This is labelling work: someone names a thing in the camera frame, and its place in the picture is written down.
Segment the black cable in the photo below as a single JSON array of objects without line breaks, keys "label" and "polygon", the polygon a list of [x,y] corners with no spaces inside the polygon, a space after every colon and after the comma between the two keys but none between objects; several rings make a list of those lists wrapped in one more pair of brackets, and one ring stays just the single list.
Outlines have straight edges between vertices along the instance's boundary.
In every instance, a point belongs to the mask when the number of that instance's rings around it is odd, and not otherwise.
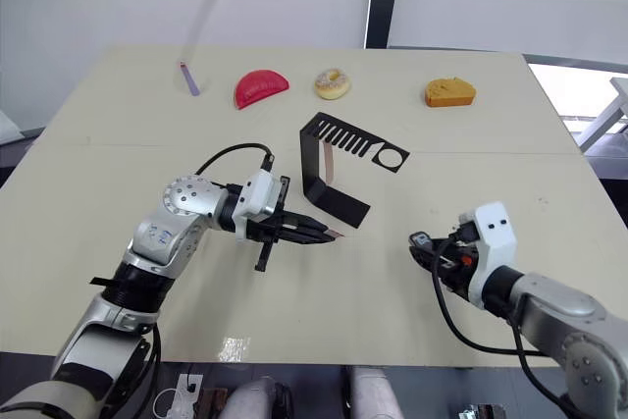
[{"label": "black cable", "polygon": [[214,154],[205,162],[205,164],[203,164],[202,166],[198,168],[195,174],[197,176],[200,176],[203,172],[205,172],[205,169],[207,169],[209,166],[211,166],[214,162],[216,162],[218,159],[223,157],[225,154],[228,154],[232,151],[237,151],[239,149],[250,149],[250,148],[261,149],[262,151],[266,152],[261,168],[264,169],[265,171],[270,171],[270,168],[273,166],[273,160],[274,160],[274,156],[270,148],[258,142],[244,142],[243,144],[236,144],[235,146],[227,147],[223,149],[222,151]]},{"label": "black cable", "polygon": [[192,367],[194,366],[193,363],[189,364],[189,367],[187,367],[187,378],[185,379],[185,382],[187,383],[187,390],[189,391],[189,374],[192,372]]},{"label": "black cable", "polygon": [[144,412],[144,409],[146,409],[146,406],[150,402],[150,399],[157,390],[157,381],[159,379],[159,365],[161,364],[161,336],[159,335],[159,328],[156,324],[153,327],[153,345],[155,348],[155,357],[153,363],[153,374],[150,378],[150,385],[148,386],[148,390],[146,391],[146,395],[144,396],[141,405],[132,416],[132,419],[139,419],[139,417]]},{"label": "black cable", "polygon": [[127,404],[129,399],[137,392],[141,384],[144,382],[144,379],[146,378],[146,375],[148,375],[150,368],[155,363],[156,354],[157,350],[155,349],[154,342],[152,348],[150,349],[150,356],[148,357],[148,361],[146,362],[146,365],[144,365],[144,367],[142,368],[139,376],[137,377],[137,380],[135,380],[135,382],[133,382],[132,386],[129,388],[129,393],[126,394],[123,400],[120,401],[118,404],[114,404],[109,409],[107,409],[107,411],[104,411],[103,414],[101,414],[100,419],[111,419],[116,414],[118,414],[120,409],[122,409],[125,404]]},{"label": "black cable", "polygon": [[292,398],[292,390],[286,387],[286,419],[294,419],[294,399]]},{"label": "black cable", "polygon": [[510,314],[508,316],[508,322],[510,323],[510,327],[512,328],[512,335],[514,336],[514,343],[517,346],[517,356],[519,357],[519,363],[521,364],[521,370],[525,373],[526,377],[530,383],[547,399],[553,402],[556,406],[560,408],[562,412],[565,413],[567,417],[573,419],[594,419],[589,414],[585,414],[584,412],[576,409],[574,406],[569,404],[567,401],[556,396],[550,390],[543,385],[537,377],[535,377],[534,373],[530,369],[530,365],[528,365],[528,360],[526,359],[525,350],[523,349],[523,342],[521,340],[521,333],[519,333],[518,323],[514,316]]},{"label": "black cable", "polygon": [[[471,348],[475,348],[476,350],[480,350],[481,352],[496,353],[499,355],[519,355],[517,349],[487,347],[485,345],[475,343],[472,340],[466,338],[460,331],[458,331],[458,328],[453,323],[453,320],[449,315],[449,311],[445,303],[445,297],[443,296],[443,290],[441,289],[441,283],[439,281],[439,266],[441,265],[441,257],[443,256],[445,250],[449,247],[449,245],[453,243],[453,241],[453,236],[449,236],[447,239],[442,241],[439,245],[439,248],[434,253],[434,260],[432,261],[432,284],[434,285],[434,292],[436,293],[436,299],[439,302],[441,313],[443,313],[443,318],[445,318],[445,322],[447,323],[449,329],[462,343],[468,345]],[[547,357],[544,353],[537,350],[524,350],[524,354],[536,357]]]}]

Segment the circular hole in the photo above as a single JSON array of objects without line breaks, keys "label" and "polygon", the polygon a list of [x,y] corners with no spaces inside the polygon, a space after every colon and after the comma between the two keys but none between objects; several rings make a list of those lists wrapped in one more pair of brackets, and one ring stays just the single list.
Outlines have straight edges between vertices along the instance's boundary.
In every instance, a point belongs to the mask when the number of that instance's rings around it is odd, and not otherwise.
[{"label": "circular hole", "polygon": [[387,167],[397,167],[401,165],[403,158],[398,151],[394,149],[382,149],[380,153],[377,155],[378,159],[382,164]]}]

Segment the power strip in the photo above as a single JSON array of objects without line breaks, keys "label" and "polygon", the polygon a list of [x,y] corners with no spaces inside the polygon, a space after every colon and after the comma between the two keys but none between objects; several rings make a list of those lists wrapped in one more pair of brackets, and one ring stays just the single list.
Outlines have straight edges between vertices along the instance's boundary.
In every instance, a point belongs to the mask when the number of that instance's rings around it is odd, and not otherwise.
[{"label": "power strip", "polygon": [[[202,375],[187,375],[182,373],[179,375],[177,382],[177,392],[173,399],[173,405],[168,410],[166,417],[168,419],[193,419],[194,404],[198,401],[200,395],[200,386],[203,383]],[[193,388],[193,392],[187,390],[187,385]]]}]

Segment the slotted black plate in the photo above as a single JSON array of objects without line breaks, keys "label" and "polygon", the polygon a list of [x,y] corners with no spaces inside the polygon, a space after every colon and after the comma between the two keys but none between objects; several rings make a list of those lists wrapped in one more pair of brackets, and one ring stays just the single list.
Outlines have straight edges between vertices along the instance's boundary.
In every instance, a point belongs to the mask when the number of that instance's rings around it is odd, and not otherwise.
[{"label": "slotted black plate", "polygon": [[[371,207],[326,185],[320,178],[318,142],[329,142],[332,146],[350,152],[358,158],[364,157],[373,146],[383,143],[371,162],[394,173],[401,168],[410,155],[409,152],[385,139],[320,112],[303,127],[299,137],[303,194],[312,204],[354,228],[360,226]],[[401,162],[397,166],[387,166],[380,160],[380,153],[388,149],[398,152],[401,156]]]}]

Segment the table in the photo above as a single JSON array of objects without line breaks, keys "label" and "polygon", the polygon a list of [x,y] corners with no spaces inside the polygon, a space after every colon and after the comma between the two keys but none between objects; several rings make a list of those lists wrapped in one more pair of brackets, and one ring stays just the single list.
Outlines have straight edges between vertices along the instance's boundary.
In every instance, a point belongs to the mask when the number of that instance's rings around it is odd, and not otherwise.
[{"label": "table", "polygon": [[[199,47],[111,49],[79,85],[0,190],[0,350],[54,354],[109,277],[163,187],[223,147],[260,141],[274,173],[292,177],[287,208],[345,234],[333,244],[279,243],[265,274],[259,245],[211,232],[162,307],[164,358],[190,361],[498,366],[516,359],[461,345],[441,319],[429,274],[412,262],[410,233],[445,235],[457,215],[505,203],[518,267],[560,279],[628,317],[628,232],[591,168],[515,54],[450,51]],[[353,88],[326,102],[315,76],[339,66]],[[233,87],[273,69],[290,89],[242,111]],[[458,76],[469,107],[430,109],[427,82]],[[318,111],[410,152],[397,174],[336,153],[334,185],[372,205],[355,230],[302,195],[298,131]],[[208,176],[241,183],[254,150]],[[502,321],[451,295],[452,315],[476,341],[512,345]]]}]

